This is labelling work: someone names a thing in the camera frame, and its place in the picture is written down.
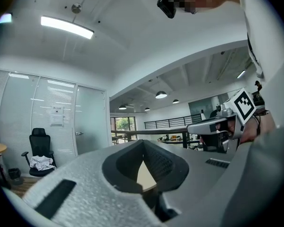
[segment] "black office chair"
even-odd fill
[[[45,133],[43,128],[34,128],[32,134],[29,136],[30,145],[32,147],[33,156],[45,156],[53,159],[53,166],[56,166],[55,159],[53,157],[53,151],[49,150],[51,137]],[[24,152],[21,156],[25,157],[29,165],[29,160],[27,158],[28,152]],[[32,176],[45,176],[51,173],[54,169],[50,168],[43,171],[38,171],[37,168],[30,168],[29,174]]]

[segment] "wooden floor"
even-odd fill
[[[23,178],[23,184],[21,185],[13,185],[11,184],[11,191],[15,194],[17,194],[20,198],[23,197],[23,195],[27,192],[27,190],[33,186],[36,182],[38,182],[41,177],[22,177]]]

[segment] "gray foam surface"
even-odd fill
[[[140,194],[119,192],[102,174],[106,157],[129,145],[130,142],[77,157],[38,181],[25,194],[24,202],[37,207],[61,180],[68,179],[77,185],[51,219],[57,224],[66,227],[165,226]]]

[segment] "glass door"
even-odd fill
[[[103,91],[78,86],[75,134],[78,155],[108,146]]]

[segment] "white cloth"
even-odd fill
[[[30,160],[30,167],[34,167],[37,168],[38,171],[43,171],[43,170],[47,170],[50,168],[54,168],[56,169],[55,166],[51,165],[51,163],[53,163],[53,159],[42,156],[42,157],[32,157],[32,159]]]
[[[284,126],[284,25],[266,0],[240,0],[263,88],[260,95],[278,127]]]

